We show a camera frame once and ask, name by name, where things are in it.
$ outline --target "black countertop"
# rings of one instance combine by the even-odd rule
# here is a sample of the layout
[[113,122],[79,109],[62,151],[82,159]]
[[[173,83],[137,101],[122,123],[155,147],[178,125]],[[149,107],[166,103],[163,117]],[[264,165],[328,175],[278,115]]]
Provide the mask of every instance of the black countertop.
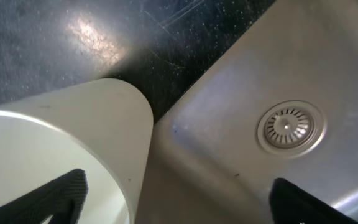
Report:
[[155,121],[274,0],[0,0],[0,104],[102,77]]

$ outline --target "drain ring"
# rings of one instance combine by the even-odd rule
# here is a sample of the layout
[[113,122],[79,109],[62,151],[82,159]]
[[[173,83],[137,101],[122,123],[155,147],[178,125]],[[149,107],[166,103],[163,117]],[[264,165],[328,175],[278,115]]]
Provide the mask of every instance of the drain ring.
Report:
[[286,101],[268,110],[259,121],[257,139],[268,152],[298,157],[322,140],[326,123],[321,112],[304,101]]

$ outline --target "white bucket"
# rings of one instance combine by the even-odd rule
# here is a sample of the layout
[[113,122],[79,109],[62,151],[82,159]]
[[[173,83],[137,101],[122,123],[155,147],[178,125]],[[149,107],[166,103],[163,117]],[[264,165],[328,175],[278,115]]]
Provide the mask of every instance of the white bucket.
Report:
[[0,106],[0,206],[79,168],[78,223],[134,223],[152,126],[144,96],[113,79]]

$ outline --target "stainless steel sink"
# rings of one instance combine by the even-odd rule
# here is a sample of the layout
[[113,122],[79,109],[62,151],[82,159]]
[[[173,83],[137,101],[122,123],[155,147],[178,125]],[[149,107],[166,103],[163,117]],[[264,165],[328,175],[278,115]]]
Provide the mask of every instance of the stainless steel sink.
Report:
[[[314,132],[264,142],[264,117],[288,101],[314,112],[278,118],[301,108]],[[278,0],[157,123],[150,149],[248,223],[272,221],[277,177],[358,221],[358,1]]]

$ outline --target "white cylinder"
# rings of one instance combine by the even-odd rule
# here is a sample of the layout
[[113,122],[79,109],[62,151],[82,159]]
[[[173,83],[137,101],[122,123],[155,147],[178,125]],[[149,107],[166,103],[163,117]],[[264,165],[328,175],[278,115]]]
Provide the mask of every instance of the white cylinder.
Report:
[[0,206],[80,168],[78,223],[134,223],[153,118],[139,90],[102,79],[0,106]]

